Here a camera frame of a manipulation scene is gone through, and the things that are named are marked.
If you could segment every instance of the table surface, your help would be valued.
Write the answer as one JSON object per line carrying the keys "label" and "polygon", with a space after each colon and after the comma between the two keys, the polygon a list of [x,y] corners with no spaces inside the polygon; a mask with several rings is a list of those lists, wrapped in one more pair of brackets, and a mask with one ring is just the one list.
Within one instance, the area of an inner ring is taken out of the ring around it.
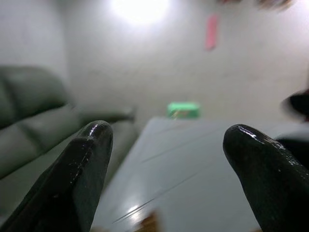
{"label": "table surface", "polygon": [[[239,122],[149,121],[105,189],[93,226],[130,232],[156,211],[163,232],[250,232],[258,224],[222,149]],[[299,123],[241,122],[271,137]]]}

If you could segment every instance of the green box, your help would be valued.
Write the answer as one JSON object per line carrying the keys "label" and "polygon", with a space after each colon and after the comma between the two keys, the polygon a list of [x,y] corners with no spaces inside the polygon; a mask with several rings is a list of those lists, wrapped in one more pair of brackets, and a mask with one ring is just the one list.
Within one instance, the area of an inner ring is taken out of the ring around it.
{"label": "green box", "polygon": [[200,106],[194,102],[172,102],[168,105],[170,118],[199,118]]}

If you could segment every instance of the sofa cushion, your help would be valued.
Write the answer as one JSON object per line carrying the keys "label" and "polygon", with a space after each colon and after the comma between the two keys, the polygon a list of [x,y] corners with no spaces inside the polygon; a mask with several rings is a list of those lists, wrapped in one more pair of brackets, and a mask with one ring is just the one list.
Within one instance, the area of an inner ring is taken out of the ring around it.
{"label": "sofa cushion", "polygon": [[0,131],[0,148],[0,179],[39,155],[36,146],[16,124]]}
{"label": "sofa cushion", "polygon": [[11,99],[9,92],[0,78],[0,128],[6,127],[14,123],[17,117],[13,100]]}
{"label": "sofa cushion", "polygon": [[68,103],[61,81],[37,67],[1,67],[0,78],[15,104],[18,118],[25,118]]}
{"label": "sofa cushion", "polygon": [[56,160],[76,134],[0,180],[0,224],[1,220],[7,218],[20,204],[37,178]]}
{"label": "sofa cushion", "polygon": [[45,111],[18,122],[42,153],[81,128],[78,117],[69,105]]}

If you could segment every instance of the sofa armrest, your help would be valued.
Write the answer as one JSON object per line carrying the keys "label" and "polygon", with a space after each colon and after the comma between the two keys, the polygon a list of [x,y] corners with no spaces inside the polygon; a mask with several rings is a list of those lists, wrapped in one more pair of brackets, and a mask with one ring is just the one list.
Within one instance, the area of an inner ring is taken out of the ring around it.
{"label": "sofa armrest", "polygon": [[86,105],[74,108],[83,125],[96,120],[104,120],[108,123],[114,123],[122,120],[135,119],[136,109],[133,106],[112,106],[112,105]]}

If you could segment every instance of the black object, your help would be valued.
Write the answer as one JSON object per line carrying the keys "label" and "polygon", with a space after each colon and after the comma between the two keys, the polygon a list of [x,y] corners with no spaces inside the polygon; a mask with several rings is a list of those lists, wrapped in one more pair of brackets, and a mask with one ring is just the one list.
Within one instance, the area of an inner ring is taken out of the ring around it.
{"label": "black object", "polygon": [[287,98],[287,105],[290,106],[294,111],[309,117],[309,94],[294,94]]}
{"label": "black object", "polygon": [[296,157],[304,150],[294,156],[281,143],[245,125],[226,131],[223,148],[263,232],[309,231],[309,171],[299,161],[307,158]]}
{"label": "black object", "polygon": [[111,151],[110,125],[88,124],[38,178],[0,232],[88,232]]}

